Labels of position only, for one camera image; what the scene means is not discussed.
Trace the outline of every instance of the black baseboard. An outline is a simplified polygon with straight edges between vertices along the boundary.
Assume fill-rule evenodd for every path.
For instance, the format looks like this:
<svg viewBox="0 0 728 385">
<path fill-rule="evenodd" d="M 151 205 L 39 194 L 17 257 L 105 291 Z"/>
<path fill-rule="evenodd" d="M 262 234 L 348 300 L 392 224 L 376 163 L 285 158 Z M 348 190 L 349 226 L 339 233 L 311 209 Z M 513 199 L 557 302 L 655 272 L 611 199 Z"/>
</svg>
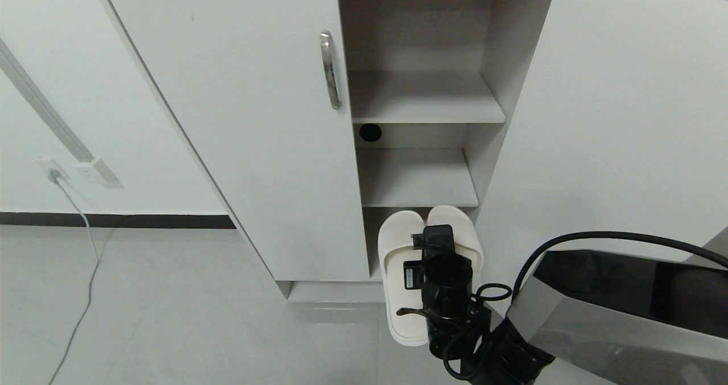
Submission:
<svg viewBox="0 0 728 385">
<path fill-rule="evenodd" d="M 86 214 L 91 227 L 123 229 L 235 229 L 226 215 L 193 214 Z M 0 212 L 0 225 L 47 225 L 85 227 L 75 213 Z"/>
</svg>

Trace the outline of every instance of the white power cord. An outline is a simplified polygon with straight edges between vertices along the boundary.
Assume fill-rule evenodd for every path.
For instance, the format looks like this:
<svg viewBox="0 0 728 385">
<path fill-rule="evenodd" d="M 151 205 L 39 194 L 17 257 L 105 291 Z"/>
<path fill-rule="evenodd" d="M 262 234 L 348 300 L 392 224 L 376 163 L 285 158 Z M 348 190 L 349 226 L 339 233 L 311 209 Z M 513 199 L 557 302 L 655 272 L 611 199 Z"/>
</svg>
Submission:
<svg viewBox="0 0 728 385">
<path fill-rule="evenodd" d="M 96 266 L 93 269 L 93 273 L 91 274 L 91 280 L 89 280 L 89 300 L 86 304 L 86 308 L 84 309 L 84 312 L 81 314 L 81 318 L 78 319 L 78 322 L 76 323 L 76 327 L 73 328 L 73 333 L 71 333 L 70 339 L 68 339 L 68 345 L 65 346 L 65 352 L 63 352 L 63 358 L 60 360 L 60 363 L 58 364 L 58 367 L 55 369 L 55 372 L 53 372 L 53 377 L 50 378 L 50 382 L 48 382 L 48 385 L 52 385 L 53 380 L 55 380 L 56 375 L 58 375 L 58 371 L 60 371 L 60 367 L 63 366 L 63 362 L 65 362 L 65 357 L 68 356 L 68 351 L 71 349 L 71 344 L 73 343 L 73 338 L 76 336 L 76 331 L 78 331 L 78 326 L 81 325 L 81 321 L 83 321 L 84 317 L 86 317 L 86 312 L 89 310 L 89 307 L 91 307 L 91 287 L 93 286 L 93 279 L 96 277 L 96 271 L 98 270 L 98 265 L 101 264 L 101 258 L 98 257 L 98 251 L 96 250 L 96 245 L 93 242 L 93 237 L 91 237 L 91 225 L 89 224 L 89 220 L 86 218 L 86 214 L 81 211 L 81 209 L 76 206 L 75 203 L 73 203 L 73 199 L 68 195 L 68 192 L 65 191 L 65 188 L 63 188 L 62 185 L 60 185 L 60 182 L 58 182 L 58 178 L 60 178 L 60 172 L 58 170 L 52 169 L 50 172 L 48 172 L 48 180 L 55 183 L 55 185 L 60 188 L 60 190 L 63 192 L 63 194 L 66 196 L 69 202 L 71 202 L 71 205 L 74 209 L 78 212 L 78 214 L 83 217 L 84 222 L 86 223 L 86 232 L 88 232 L 89 235 L 89 242 L 91 242 L 91 247 L 93 247 L 93 252 L 96 255 Z"/>
</svg>

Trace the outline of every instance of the electrical cord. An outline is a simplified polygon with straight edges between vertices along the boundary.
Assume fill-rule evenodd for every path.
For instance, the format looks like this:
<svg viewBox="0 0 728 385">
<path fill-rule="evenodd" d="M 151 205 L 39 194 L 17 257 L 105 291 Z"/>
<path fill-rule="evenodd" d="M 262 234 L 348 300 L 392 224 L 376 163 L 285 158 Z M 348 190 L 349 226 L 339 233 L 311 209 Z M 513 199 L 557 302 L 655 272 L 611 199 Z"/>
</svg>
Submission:
<svg viewBox="0 0 728 385">
<path fill-rule="evenodd" d="M 96 277 L 96 271 L 98 270 L 99 264 L 101 264 L 101 258 L 98 256 L 98 250 L 96 250 L 96 244 L 93 242 L 93 237 L 91 237 L 91 225 L 89 224 L 89 220 L 86 218 L 86 214 L 81 211 L 81 209 L 76 206 L 75 203 L 73 203 L 73 199 L 68 195 L 68 192 L 65 191 L 65 188 L 61 185 L 60 182 L 58 182 L 58 178 L 60 178 L 60 172 L 57 170 L 52 169 L 48 173 L 48 179 L 55 183 L 55 185 L 60 188 L 61 191 L 63 191 L 63 194 L 66 196 L 69 202 L 71 202 L 71 205 L 74 209 L 78 212 L 78 214 L 81 215 L 81 217 L 84 219 L 84 222 L 86 223 L 86 232 L 88 233 L 89 241 L 91 242 L 91 247 L 93 247 L 93 252 L 96 255 L 96 266 L 94 266 L 93 273 L 91 274 L 91 279 L 89 279 L 89 299 L 86 303 L 86 308 L 84 308 L 84 312 L 81 314 L 81 318 L 78 319 L 78 322 L 76 323 L 76 327 L 73 328 L 73 332 L 71 333 L 70 339 L 68 339 L 68 344 L 65 346 L 65 352 L 63 352 L 63 358 L 60 359 L 60 363 L 58 364 L 58 367 L 55 369 L 55 372 L 53 372 L 53 377 L 50 378 L 50 382 L 48 382 L 48 385 L 52 385 L 53 380 L 55 380 L 55 377 L 58 375 L 58 372 L 60 371 L 60 368 L 63 366 L 63 362 L 65 362 L 65 357 L 68 356 L 68 351 L 71 350 L 71 344 L 73 343 L 73 338 L 76 336 L 76 331 L 78 331 L 78 326 L 81 325 L 81 321 L 83 321 L 84 317 L 86 317 L 86 312 L 88 312 L 89 307 L 91 307 L 91 288 L 93 286 L 93 279 Z"/>
<path fill-rule="evenodd" d="M 526 274 L 528 274 L 528 270 L 531 269 L 533 263 L 535 263 L 536 260 L 543 253 L 546 252 L 546 250 L 549 250 L 551 247 L 554 247 L 555 245 L 560 245 L 564 242 L 571 242 L 572 240 L 583 240 L 588 238 L 616 238 L 618 240 L 631 240 L 632 242 L 652 243 L 653 245 L 671 247 L 676 250 L 681 250 L 683 252 L 697 255 L 698 257 L 705 258 L 715 264 L 728 268 L 728 258 L 725 258 L 722 255 L 707 250 L 705 248 L 691 245 L 691 243 L 680 242 L 679 240 L 672 240 L 672 238 L 658 237 L 657 235 L 650 234 L 629 233 L 626 231 L 582 231 L 579 233 L 564 234 L 560 235 L 559 237 L 552 238 L 551 240 L 543 243 L 543 245 L 537 248 L 536 251 L 533 252 L 531 257 L 526 260 L 526 263 L 523 264 L 523 267 L 518 273 L 518 278 L 515 279 L 515 284 L 513 284 L 513 299 L 518 296 L 518 292 L 520 292 L 520 285 L 523 284 L 523 281 L 526 279 Z"/>
<path fill-rule="evenodd" d="M 559 237 L 552 238 L 551 240 L 543 243 L 543 245 L 537 248 L 536 251 L 533 252 L 533 254 L 531 254 L 531 256 L 528 258 L 528 260 L 526 260 L 525 264 L 523 264 L 523 267 L 518 273 L 518 278 L 516 279 L 515 284 L 513 284 L 513 289 L 508 287 L 506 284 L 489 283 L 483 284 L 478 288 L 475 294 L 471 295 L 476 303 L 476 308 L 473 310 L 473 317 L 471 318 L 470 322 L 468 322 L 466 326 L 462 328 L 462 330 L 458 331 L 458 333 L 453 336 L 453 338 L 450 339 L 450 341 L 448 341 L 448 343 L 442 349 L 442 362 L 444 363 L 445 370 L 447 370 L 448 374 L 450 374 L 455 379 L 471 380 L 475 378 L 476 375 L 479 374 L 479 372 L 481 372 L 481 367 L 489 356 L 488 348 L 491 346 L 491 341 L 487 341 L 486 338 L 481 338 L 481 345 L 476 351 L 473 352 L 473 355 L 481 352 L 481 357 L 478 359 L 478 362 L 473 365 L 473 372 L 469 372 L 468 374 L 464 374 L 463 372 L 456 372 L 455 369 L 450 366 L 448 355 L 450 354 L 450 350 L 452 349 L 452 347 L 455 346 L 455 344 L 460 341 L 460 339 L 463 338 L 463 336 L 465 336 L 466 333 L 468 333 L 469 331 L 476 330 L 476 332 L 483 333 L 483 330 L 481 330 L 481 323 L 483 323 L 484 314 L 481 313 L 481 310 L 485 307 L 486 301 L 505 300 L 508 299 L 508 297 L 510 297 L 511 295 L 513 300 L 515 300 L 520 292 L 520 286 L 521 284 L 523 284 L 523 281 L 526 278 L 526 274 L 528 274 L 528 270 L 531 269 L 531 266 L 533 266 L 536 260 L 538 260 L 538 258 L 543 255 L 547 250 L 549 250 L 551 247 L 559 245 L 560 243 L 591 238 L 614 238 L 619 240 L 630 240 L 633 242 L 652 243 L 653 245 L 660 245 L 663 247 L 670 247 L 676 250 L 681 250 L 683 252 L 688 252 L 690 254 L 697 255 L 698 257 L 705 258 L 712 261 L 713 263 L 728 268 L 728 258 L 725 258 L 718 253 L 712 252 L 699 246 L 690 245 L 690 243 L 672 240 L 671 238 L 658 237 L 657 235 L 629 233 L 623 231 L 583 231 L 579 233 L 560 235 Z M 505 289 L 506 292 L 504 294 L 492 297 L 486 297 L 481 295 L 483 290 L 489 288 L 502 288 Z"/>
<path fill-rule="evenodd" d="M 482 295 L 483 291 L 489 288 L 502 288 L 505 289 L 505 293 L 501 295 L 494 295 L 494 296 L 486 296 Z M 478 347 L 476 351 L 473 352 L 473 354 L 478 354 L 478 352 L 481 353 L 481 357 L 478 359 L 478 362 L 473 365 L 473 372 L 470 372 L 469 374 L 464 374 L 463 372 L 457 372 L 455 369 L 453 369 L 452 365 L 450 365 L 450 350 L 452 349 L 455 344 L 460 341 L 460 339 L 465 336 L 466 333 L 469 331 L 476 331 L 479 333 L 485 333 L 487 330 L 483 330 L 482 326 L 486 322 L 486 320 L 489 320 L 491 315 L 490 313 L 483 313 L 483 310 L 486 308 L 486 301 L 500 301 L 508 299 L 513 294 L 513 291 L 510 287 L 508 287 L 506 284 L 502 283 L 486 283 L 478 287 L 475 294 L 472 294 L 471 297 L 473 300 L 475 300 L 476 308 L 473 310 L 473 318 L 471 318 L 470 322 L 465 325 L 465 327 L 462 328 L 462 330 L 458 331 L 453 338 L 448 341 L 447 344 L 445 344 L 445 347 L 442 349 L 442 363 L 445 365 L 445 370 L 455 379 L 459 380 L 471 380 L 476 377 L 476 375 L 479 374 L 480 370 L 479 367 L 483 366 L 486 359 L 489 357 L 488 354 L 488 348 L 491 346 L 491 341 L 486 341 L 485 338 L 481 339 L 481 345 Z"/>
</svg>

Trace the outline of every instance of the round hole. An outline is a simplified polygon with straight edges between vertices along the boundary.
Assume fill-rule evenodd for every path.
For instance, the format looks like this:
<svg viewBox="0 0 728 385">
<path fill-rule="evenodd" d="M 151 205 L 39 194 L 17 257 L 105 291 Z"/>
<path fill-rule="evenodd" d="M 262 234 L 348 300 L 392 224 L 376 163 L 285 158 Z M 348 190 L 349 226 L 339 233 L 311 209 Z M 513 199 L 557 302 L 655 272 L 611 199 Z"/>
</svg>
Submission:
<svg viewBox="0 0 728 385">
<path fill-rule="evenodd" d="M 359 136 L 364 142 L 376 142 L 382 138 L 382 128 L 374 123 L 365 123 L 359 128 Z"/>
</svg>

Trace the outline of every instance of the metal door handle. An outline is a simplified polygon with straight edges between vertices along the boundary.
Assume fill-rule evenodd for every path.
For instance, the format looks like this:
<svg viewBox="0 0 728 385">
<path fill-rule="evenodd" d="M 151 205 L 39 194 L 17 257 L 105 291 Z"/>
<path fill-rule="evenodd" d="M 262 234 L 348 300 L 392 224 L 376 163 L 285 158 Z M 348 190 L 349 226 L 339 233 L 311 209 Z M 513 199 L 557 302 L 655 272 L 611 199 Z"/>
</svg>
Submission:
<svg viewBox="0 0 728 385">
<path fill-rule="evenodd" d="M 328 98 L 331 100 L 331 107 L 338 109 L 341 107 L 341 102 L 338 100 L 336 77 L 333 73 L 333 38 L 328 31 L 321 32 L 321 59 L 323 59 L 323 73 L 326 76 L 326 88 Z"/>
</svg>

